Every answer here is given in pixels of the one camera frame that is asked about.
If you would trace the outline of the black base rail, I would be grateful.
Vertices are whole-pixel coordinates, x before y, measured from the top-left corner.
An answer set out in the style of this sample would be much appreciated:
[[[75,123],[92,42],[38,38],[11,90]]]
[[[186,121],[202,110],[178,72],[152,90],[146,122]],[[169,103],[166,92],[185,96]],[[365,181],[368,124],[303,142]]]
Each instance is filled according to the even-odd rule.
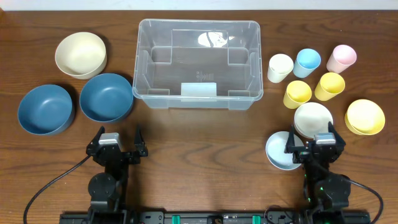
[[[60,215],[59,224],[297,224],[370,223],[366,212],[316,213],[313,218],[300,212],[268,210],[264,213],[164,213],[164,212],[88,212]]]

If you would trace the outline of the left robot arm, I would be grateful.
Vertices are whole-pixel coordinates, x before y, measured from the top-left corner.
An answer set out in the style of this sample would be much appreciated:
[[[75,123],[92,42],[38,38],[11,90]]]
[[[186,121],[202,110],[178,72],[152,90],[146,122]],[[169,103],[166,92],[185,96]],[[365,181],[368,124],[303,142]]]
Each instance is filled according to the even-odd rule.
[[[89,184],[90,207],[96,211],[116,212],[125,206],[129,166],[139,164],[148,156],[141,130],[136,129],[132,151],[123,152],[118,133],[106,133],[100,127],[86,147],[87,155],[104,167],[104,172],[94,175]]]

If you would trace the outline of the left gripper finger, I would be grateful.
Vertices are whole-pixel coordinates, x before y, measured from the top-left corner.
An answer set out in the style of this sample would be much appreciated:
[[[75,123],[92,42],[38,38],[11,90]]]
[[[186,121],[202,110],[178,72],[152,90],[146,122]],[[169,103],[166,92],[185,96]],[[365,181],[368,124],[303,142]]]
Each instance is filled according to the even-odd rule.
[[[99,144],[99,140],[101,135],[105,132],[104,126],[101,126],[94,138],[90,141],[90,143],[86,147],[86,154],[88,156],[94,156],[101,148]]]
[[[147,157],[148,156],[148,149],[145,144],[145,141],[141,134],[141,129],[139,126],[136,127],[136,133],[134,137],[134,146],[136,151],[139,153],[140,157]]]

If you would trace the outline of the blue bowl near container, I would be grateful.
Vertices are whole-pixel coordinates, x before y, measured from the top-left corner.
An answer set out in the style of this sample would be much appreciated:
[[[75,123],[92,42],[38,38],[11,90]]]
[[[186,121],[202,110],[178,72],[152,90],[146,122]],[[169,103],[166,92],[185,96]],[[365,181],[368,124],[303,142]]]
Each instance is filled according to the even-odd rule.
[[[80,108],[93,121],[113,123],[128,116],[134,96],[130,82],[115,73],[103,73],[87,81],[80,93]]]

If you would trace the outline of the yellow cup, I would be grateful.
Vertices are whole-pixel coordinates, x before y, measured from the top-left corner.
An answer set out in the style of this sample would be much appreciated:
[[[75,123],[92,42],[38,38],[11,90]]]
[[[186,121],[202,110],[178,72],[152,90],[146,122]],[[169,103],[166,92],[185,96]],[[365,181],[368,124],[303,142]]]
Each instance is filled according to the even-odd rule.
[[[287,85],[283,104],[289,109],[296,109],[308,102],[312,97],[310,86],[300,80],[295,80]]]
[[[344,78],[337,73],[324,74],[315,88],[315,97],[321,101],[328,101],[345,89]]]

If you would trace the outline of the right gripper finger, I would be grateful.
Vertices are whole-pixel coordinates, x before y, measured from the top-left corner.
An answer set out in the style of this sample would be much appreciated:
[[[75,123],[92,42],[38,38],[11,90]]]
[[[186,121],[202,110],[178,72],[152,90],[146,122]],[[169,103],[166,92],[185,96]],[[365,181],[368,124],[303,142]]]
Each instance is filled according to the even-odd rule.
[[[284,150],[284,152],[286,154],[293,154],[293,153],[296,153],[296,152],[302,152],[303,151],[303,146],[296,146],[295,145],[295,138],[294,138],[295,134],[294,134],[294,132],[295,132],[295,128],[294,128],[293,125],[291,125],[291,129],[289,131],[287,142],[286,142],[286,145],[285,145],[285,150]]]
[[[346,143],[343,140],[343,138],[336,132],[334,126],[332,125],[332,123],[330,121],[328,122],[328,131],[330,133],[333,133],[333,135],[335,137],[337,151],[338,152],[343,152],[344,151],[344,147],[346,146]]]

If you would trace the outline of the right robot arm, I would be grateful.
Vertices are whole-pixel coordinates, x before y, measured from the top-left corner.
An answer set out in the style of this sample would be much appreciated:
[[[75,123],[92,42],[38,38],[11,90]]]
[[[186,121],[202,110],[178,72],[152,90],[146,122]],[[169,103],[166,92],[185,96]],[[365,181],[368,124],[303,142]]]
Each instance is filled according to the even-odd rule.
[[[343,138],[328,123],[328,131],[318,133],[306,146],[296,146],[295,128],[291,127],[284,152],[292,154],[294,164],[305,169],[305,193],[310,202],[310,213],[340,210],[349,205],[350,183],[339,174],[329,171],[346,146]]]

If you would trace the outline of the cream small bowl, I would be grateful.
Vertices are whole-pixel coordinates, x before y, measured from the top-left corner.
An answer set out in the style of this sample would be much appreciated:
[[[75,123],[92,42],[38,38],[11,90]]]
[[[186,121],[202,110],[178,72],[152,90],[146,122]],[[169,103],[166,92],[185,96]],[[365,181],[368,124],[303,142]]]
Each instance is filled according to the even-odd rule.
[[[304,103],[294,114],[294,127],[303,137],[312,139],[319,133],[328,132],[328,123],[333,124],[330,111],[315,102]]]

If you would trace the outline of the pink cup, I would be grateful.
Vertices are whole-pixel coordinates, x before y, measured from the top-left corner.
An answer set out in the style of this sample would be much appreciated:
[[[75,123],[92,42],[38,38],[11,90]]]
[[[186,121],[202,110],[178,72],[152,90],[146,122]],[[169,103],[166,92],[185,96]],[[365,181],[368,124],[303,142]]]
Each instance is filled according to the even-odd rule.
[[[354,64],[357,60],[356,51],[349,45],[338,45],[326,64],[329,72],[341,73]]]

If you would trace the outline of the clear plastic storage container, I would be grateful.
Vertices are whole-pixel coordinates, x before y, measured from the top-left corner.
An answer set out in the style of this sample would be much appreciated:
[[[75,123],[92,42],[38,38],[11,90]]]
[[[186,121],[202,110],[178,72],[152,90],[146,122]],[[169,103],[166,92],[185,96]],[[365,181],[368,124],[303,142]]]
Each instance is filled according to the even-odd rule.
[[[132,93],[157,109],[249,109],[264,94],[260,25],[142,20]]]

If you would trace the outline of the blue bowl far left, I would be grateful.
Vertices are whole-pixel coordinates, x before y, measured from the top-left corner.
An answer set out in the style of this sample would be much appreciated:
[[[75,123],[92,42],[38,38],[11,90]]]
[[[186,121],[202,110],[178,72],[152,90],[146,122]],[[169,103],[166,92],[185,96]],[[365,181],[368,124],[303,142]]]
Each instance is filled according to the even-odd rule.
[[[58,85],[41,85],[26,94],[17,111],[18,122],[28,133],[48,136],[66,130],[75,117],[70,94]]]

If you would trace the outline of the light blue small bowl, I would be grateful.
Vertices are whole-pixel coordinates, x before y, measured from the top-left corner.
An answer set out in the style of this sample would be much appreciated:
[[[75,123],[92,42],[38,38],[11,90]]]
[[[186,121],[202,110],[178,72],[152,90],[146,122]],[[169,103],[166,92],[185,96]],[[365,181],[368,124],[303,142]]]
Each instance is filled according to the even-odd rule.
[[[301,166],[301,164],[293,163],[293,154],[284,152],[288,136],[288,131],[276,132],[268,138],[265,146],[268,160],[273,166],[281,170],[294,170]]]

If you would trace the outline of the cream cup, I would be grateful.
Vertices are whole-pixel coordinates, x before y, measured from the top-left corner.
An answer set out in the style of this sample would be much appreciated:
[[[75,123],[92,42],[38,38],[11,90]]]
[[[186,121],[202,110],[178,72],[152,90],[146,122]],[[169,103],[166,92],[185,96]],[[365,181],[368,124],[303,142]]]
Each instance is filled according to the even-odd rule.
[[[267,78],[272,83],[280,83],[294,67],[293,60],[286,54],[275,54],[269,60]]]

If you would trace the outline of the yellow small bowl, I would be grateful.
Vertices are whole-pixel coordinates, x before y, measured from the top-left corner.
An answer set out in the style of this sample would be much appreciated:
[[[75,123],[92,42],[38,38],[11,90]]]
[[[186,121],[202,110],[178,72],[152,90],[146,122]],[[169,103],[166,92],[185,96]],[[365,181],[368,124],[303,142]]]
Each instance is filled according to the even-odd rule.
[[[347,128],[357,135],[375,135],[386,123],[383,110],[375,102],[360,99],[352,102],[345,114]]]

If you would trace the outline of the cream large bowl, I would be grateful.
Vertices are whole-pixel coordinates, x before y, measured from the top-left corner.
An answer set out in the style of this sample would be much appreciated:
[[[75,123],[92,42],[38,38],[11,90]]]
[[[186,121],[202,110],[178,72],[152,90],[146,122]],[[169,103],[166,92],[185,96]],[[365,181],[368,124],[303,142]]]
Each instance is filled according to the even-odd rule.
[[[99,75],[107,63],[103,40],[91,32],[77,32],[64,38],[55,51],[55,63],[65,74],[80,80]]]

